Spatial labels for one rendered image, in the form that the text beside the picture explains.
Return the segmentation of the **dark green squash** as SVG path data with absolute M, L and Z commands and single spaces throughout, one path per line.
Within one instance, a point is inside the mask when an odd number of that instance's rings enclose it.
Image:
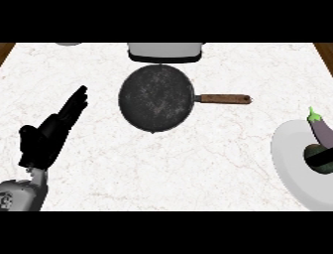
M 328 175 L 333 173 L 333 148 L 328 149 L 323 145 L 312 144 L 304 149 L 304 161 L 310 169 Z

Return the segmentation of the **purple eggplant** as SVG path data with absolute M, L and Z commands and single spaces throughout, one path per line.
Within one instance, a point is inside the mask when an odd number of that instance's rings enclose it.
M 333 130 L 326 124 L 322 115 L 315 112 L 313 107 L 309 107 L 309 110 L 307 122 L 319 144 L 326 148 L 333 148 Z

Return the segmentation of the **white plate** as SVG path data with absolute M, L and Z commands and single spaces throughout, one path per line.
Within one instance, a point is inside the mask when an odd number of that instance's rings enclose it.
M 333 210 L 333 174 L 316 173 L 304 161 L 304 149 L 316 143 L 307 121 L 285 122 L 272 137 L 272 159 L 284 185 L 301 204 L 310 210 Z

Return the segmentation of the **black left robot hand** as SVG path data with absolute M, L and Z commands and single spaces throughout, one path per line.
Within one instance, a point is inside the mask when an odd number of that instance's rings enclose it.
M 87 107 L 86 92 L 87 87 L 83 85 L 62 110 L 47 117 L 40 127 L 25 125 L 21 128 L 21 167 L 46 170 L 53 165 Z

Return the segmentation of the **pale grey appliance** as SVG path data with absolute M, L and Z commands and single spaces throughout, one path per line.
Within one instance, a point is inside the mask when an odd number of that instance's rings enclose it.
M 133 61 L 155 64 L 195 63 L 202 58 L 204 43 L 129 43 Z

